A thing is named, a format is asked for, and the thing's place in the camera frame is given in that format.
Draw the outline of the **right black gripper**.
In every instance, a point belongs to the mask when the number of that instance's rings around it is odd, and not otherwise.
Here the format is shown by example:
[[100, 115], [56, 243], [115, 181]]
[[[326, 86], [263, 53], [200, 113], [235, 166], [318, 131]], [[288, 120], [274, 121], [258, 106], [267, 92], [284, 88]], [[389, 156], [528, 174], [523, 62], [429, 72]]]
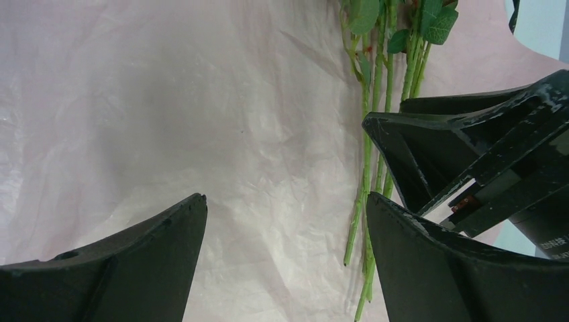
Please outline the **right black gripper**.
[[547, 258], [568, 260], [568, 71], [518, 89], [409, 99], [362, 124], [404, 206], [447, 203], [470, 237], [509, 220]]

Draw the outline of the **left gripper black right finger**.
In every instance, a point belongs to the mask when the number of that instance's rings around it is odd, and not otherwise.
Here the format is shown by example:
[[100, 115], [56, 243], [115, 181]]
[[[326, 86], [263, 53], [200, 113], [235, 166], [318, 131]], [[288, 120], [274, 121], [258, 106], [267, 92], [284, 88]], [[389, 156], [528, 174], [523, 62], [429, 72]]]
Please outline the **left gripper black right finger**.
[[391, 321], [567, 321], [568, 264], [502, 250], [370, 193], [367, 222]]

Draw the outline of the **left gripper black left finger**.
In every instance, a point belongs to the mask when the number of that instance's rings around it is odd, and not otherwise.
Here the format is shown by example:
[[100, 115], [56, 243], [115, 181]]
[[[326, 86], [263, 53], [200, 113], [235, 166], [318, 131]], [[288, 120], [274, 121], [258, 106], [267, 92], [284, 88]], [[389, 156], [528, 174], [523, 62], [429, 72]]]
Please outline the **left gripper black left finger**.
[[48, 261], [1, 267], [2, 321], [182, 321], [207, 222], [195, 193]]

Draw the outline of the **pink rose stem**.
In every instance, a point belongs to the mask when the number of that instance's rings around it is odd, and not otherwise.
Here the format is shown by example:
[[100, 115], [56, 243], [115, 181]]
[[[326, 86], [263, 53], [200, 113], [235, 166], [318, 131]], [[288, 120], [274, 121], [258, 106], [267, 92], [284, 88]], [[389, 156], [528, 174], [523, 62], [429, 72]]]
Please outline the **pink rose stem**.
[[[380, 1], [379, 16], [376, 20], [376, 57], [374, 60], [374, 87], [372, 90], [372, 110], [378, 111], [384, 99], [384, 112], [391, 112], [395, 78], [394, 54], [388, 51], [393, 35], [404, 20], [403, 6], [406, 1]], [[394, 181], [386, 165], [382, 152], [378, 153], [374, 191], [386, 198], [391, 198]]]
[[459, 16], [457, 1], [406, 2], [404, 20], [388, 46], [394, 60], [397, 54], [405, 56], [401, 102], [419, 96], [431, 47], [446, 42]]
[[[356, 77], [361, 90], [360, 106], [362, 119], [372, 110], [371, 96], [374, 84], [374, 46], [372, 45], [372, 33], [376, 30], [380, 16], [382, 1], [341, 1], [340, 2], [340, 27], [342, 43], [345, 53], [348, 55], [351, 71]], [[356, 234], [362, 232], [362, 275], [363, 285], [360, 291], [354, 320], [361, 320], [365, 302], [369, 300], [370, 288], [373, 281], [372, 250], [369, 241], [367, 215], [365, 206], [371, 190], [372, 183], [372, 142], [366, 130], [362, 131], [361, 141], [363, 157], [361, 167], [361, 179], [358, 192], [354, 201], [348, 236], [344, 253], [343, 264], [348, 266], [352, 261], [355, 250]]]

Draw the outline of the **pink wrapping paper sheet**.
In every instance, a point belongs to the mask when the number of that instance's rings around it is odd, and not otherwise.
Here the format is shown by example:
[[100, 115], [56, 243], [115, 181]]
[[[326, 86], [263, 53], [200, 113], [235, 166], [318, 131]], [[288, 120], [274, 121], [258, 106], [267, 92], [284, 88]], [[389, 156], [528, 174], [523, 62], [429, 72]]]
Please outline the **pink wrapping paper sheet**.
[[201, 193], [185, 321], [352, 321], [349, 1], [2, 1], [1, 263]]

